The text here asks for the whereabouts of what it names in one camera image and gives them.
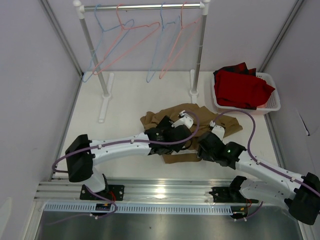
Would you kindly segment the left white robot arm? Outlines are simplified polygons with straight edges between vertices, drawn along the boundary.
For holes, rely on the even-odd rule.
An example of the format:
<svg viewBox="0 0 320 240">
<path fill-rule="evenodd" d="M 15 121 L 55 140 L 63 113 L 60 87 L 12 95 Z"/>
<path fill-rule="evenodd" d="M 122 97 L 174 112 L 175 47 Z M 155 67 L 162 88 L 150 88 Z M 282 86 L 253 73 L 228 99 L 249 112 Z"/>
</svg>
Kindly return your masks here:
<svg viewBox="0 0 320 240">
<path fill-rule="evenodd" d="M 184 113 L 177 121 L 166 115 L 157 126 L 115 141 L 90 140 L 87 134 L 79 135 L 65 151 L 68 180 L 85 185 L 97 200 L 103 200 L 109 188 L 105 175 L 96 169 L 97 165 L 129 156 L 178 153 L 186 149 L 193 124 L 193 118 Z"/>
</svg>

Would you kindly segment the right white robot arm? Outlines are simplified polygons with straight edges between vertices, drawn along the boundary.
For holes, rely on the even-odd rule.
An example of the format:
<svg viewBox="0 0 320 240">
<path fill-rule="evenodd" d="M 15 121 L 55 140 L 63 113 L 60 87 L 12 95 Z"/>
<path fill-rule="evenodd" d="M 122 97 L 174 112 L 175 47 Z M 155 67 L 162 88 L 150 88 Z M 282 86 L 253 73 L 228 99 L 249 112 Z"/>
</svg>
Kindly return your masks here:
<svg viewBox="0 0 320 240">
<path fill-rule="evenodd" d="M 243 198 L 256 199 L 278 205 L 296 220 L 314 225 L 320 214 L 320 179 L 313 173 L 301 175 L 284 168 L 274 166 L 251 151 L 236 143 L 224 144 L 217 135 L 206 132 L 198 138 L 198 157 L 202 160 L 218 163 L 250 174 L 262 184 L 254 185 L 245 179 L 228 189 L 228 196 L 234 202 Z"/>
</svg>

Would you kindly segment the tan brown skirt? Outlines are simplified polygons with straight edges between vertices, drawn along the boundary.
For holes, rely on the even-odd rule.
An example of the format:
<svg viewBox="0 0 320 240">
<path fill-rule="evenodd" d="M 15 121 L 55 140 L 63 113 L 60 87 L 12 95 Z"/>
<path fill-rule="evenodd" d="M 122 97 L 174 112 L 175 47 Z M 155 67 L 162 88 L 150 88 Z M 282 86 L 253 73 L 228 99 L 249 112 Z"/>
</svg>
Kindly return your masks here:
<svg viewBox="0 0 320 240">
<path fill-rule="evenodd" d="M 173 122 L 178 120 L 178 115 L 182 111 L 192 112 L 198 116 L 199 119 L 199 129 L 195 136 L 192 138 L 191 150 L 196 150 L 198 148 L 197 140 L 205 132 L 210 132 L 210 122 L 215 121 L 218 126 L 224 128 L 224 138 L 238 133 L 243 130 L 243 127 L 239 124 L 235 117 L 228 115 L 223 115 L 218 117 L 217 113 L 211 112 L 205 106 L 198 106 L 193 103 L 183 103 L 170 108 L 162 109 L 159 112 L 148 111 L 144 116 L 140 118 L 140 122 L 145 130 L 156 127 L 163 117 L 168 116 Z"/>
</svg>

